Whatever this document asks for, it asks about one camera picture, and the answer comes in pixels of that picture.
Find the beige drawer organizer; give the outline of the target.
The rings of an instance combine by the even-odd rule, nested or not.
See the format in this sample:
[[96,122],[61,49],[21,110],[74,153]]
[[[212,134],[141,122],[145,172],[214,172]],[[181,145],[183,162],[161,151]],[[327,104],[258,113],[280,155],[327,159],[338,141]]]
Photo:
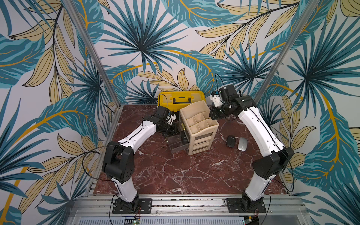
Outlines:
[[204,100],[180,110],[180,121],[189,141],[188,155],[195,155],[211,148],[219,123],[209,116],[210,108]]

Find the white computer mouse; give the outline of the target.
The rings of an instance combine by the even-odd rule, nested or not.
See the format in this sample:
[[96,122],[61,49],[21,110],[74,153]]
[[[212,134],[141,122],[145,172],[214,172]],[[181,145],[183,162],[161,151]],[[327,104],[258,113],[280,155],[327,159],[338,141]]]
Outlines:
[[238,150],[241,152],[245,152],[247,150],[248,147],[248,140],[246,138],[239,138],[239,142],[238,142]]

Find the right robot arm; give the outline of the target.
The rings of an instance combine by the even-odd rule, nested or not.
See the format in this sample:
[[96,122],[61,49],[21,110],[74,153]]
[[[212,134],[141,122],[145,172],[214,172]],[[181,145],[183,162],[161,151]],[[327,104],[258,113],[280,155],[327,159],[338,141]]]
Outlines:
[[250,131],[262,155],[252,163],[254,174],[242,197],[237,201],[227,199],[228,206],[239,206],[244,212],[265,212],[264,192],[279,172],[286,168],[294,151],[276,138],[251,96],[241,96],[233,85],[227,85],[213,91],[210,99],[214,104],[209,114],[211,119],[218,120],[230,115],[238,117]]

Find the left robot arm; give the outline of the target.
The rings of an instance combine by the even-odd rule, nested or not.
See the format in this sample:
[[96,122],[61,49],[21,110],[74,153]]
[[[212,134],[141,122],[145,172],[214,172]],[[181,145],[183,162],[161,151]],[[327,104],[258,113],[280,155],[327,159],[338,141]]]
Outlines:
[[107,145],[102,172],[115,184],[118,199],[114,206],[120,207],[123,212],[134,212],[139,205],[139,195],[132,181],[136,151],[155,133],[174,132],[176,119],[174,112],[159,106],[153,115],[146,115],[127,137]]

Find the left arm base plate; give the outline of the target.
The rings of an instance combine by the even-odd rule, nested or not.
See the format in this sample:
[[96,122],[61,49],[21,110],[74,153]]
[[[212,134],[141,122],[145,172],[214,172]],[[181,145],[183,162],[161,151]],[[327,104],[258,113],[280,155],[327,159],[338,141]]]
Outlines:
[[116,199],[112,209],[112,214],[151,214],[152,199],[151,198],[135,198],[133,202],[126,202],[120,198]]

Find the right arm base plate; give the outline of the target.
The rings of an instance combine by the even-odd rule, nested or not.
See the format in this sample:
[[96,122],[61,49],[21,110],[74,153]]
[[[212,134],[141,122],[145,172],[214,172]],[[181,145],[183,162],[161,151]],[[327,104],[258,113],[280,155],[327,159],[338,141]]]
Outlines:
[[256,201],[250,201],[245,198],[227,198],[225,204],[229,213],[266,213],[266,207],[263,197]]

